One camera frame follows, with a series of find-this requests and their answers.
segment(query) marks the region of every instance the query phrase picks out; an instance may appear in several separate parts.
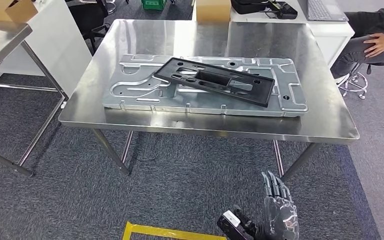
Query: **black bag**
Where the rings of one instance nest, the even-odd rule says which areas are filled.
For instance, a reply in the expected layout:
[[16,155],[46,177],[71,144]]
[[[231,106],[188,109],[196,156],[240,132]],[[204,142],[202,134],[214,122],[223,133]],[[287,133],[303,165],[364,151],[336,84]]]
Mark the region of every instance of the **black bag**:
[[267,3],[262,3],[262,0],[231,0],[233,9],[238,14],[251,14],[264,11],[268,6]]

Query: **person's hand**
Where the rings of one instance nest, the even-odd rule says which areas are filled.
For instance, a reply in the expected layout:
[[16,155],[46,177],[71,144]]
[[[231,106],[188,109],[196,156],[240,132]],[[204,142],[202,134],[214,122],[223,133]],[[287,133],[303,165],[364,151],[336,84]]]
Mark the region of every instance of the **person's hand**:
[[364,52],[368,53],[365,57],[366,58],[373,58],[377,55],[384,52],[384,33],[375,33],[370,35],[372,40],[366,40],[363,43],[365,44],[374,44],[374,46],[367,48]]

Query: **robotic hand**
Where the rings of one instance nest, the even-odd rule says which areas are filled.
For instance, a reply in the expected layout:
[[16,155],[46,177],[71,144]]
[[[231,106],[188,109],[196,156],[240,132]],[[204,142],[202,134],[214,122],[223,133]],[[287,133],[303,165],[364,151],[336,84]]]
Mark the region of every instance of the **robotic hand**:
[[262,172],[264,179],[264,212],[262,224],[253,223],[235,206],[218,219],[218,227],[230,240],[298,240],[297,207],[289,188],[275,175]]

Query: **cardboard box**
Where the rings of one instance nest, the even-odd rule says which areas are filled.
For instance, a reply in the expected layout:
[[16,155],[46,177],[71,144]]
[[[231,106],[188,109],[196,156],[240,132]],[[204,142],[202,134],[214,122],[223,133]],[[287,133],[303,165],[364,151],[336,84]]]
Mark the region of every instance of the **cardboard box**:
[[19,0],[10,6],[13,0],[0,0],[0,21],[27,23],[38,13],[32,0]]
[[231,20],[231,0],[196,0],[196,21],[228,23]]

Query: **yellow tape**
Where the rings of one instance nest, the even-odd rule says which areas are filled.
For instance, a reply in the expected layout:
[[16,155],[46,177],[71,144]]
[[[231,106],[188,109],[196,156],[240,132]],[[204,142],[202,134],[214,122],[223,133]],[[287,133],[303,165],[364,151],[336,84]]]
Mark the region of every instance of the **yellow tape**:
[[143,226],[126,223],[122,240],[130,240],[132,233],[158,236],[163,238],[172,238],[180,240],[227,240],[224,236],[214,236],[189,231],[179,231],[153,226]]

